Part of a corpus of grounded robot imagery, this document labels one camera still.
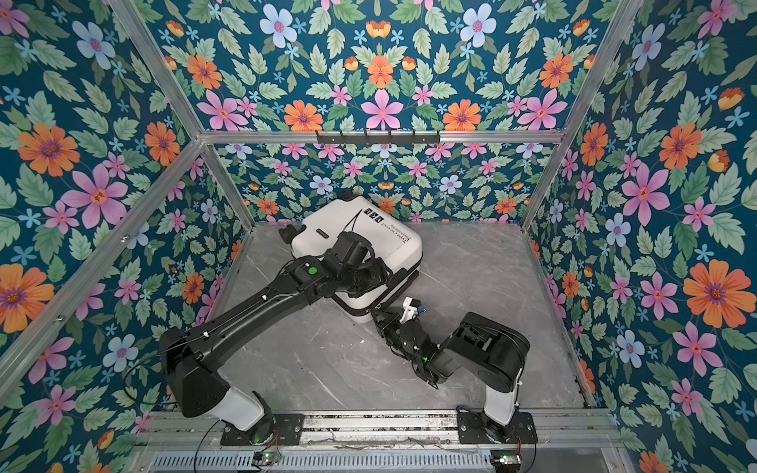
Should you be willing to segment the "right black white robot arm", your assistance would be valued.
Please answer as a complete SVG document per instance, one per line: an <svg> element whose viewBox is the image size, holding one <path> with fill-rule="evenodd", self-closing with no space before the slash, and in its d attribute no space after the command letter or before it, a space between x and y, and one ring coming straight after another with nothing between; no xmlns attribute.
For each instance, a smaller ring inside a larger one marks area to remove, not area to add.
<svg viewBox="0 0 757 473"><path fill-rule="evenodd" d="M520 332L470 311L444 341L424 329L420 309L372 311L378 334L394 355L410 362L417 378L437 388L465 369L486 387L484 422L504 429L518 412L518 391L530 352Z"/></svg>

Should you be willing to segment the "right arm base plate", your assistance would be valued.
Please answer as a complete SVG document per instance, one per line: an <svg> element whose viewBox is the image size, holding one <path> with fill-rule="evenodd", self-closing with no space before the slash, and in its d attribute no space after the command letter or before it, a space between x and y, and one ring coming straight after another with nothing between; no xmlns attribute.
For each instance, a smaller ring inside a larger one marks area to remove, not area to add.
<svg viewBox="0 0 757 473"><path fill-rule="evenodd" d="M536 445L538 434L533 417L528 412L517 411L508 425L501 425L485 416L480 409L459 407L457 434L463 445Z"/></svg>

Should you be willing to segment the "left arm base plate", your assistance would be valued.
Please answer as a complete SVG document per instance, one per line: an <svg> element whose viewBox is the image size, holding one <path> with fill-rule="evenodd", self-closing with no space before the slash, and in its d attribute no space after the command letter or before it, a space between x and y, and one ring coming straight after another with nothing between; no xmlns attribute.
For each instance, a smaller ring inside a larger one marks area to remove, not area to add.
<svg viewBox="0 0 757 473"><path fill-rule="evenodd" d="M303 414L266 414L247 431L227 423L220 444L223 447L291 447L299 445L306 417Z"/></svg>

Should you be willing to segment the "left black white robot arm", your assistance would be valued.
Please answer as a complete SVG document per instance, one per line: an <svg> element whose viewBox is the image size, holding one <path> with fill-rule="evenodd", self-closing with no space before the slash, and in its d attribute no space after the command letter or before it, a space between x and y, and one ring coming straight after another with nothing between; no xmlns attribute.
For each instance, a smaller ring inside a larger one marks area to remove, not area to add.
<svg viewBox="0 0 757 473"><path fill-rule="evenodd" d="M258 439L268 436L270 407L259 394L231 386L222 366L284 317L337 293L361 297L393 276L366 238L343 232L323 254L288 261L267 286L226 313L187 331L168 330L159 355L179 411L187 418L212 416Z"/></svg>

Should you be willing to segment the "white hard-shell suitcase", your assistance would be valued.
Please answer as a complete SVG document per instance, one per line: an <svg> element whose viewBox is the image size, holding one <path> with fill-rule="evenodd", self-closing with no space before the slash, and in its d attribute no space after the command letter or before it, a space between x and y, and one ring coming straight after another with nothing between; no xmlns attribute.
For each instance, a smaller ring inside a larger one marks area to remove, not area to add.
<svg viewBox="0 0 757 473"><path fill-rule="evenodd" d="M336 199L279 234L295 258L316 257L338 278L330 298L356 323L369 322L419 276L420 236L362 196Z"/></svg>

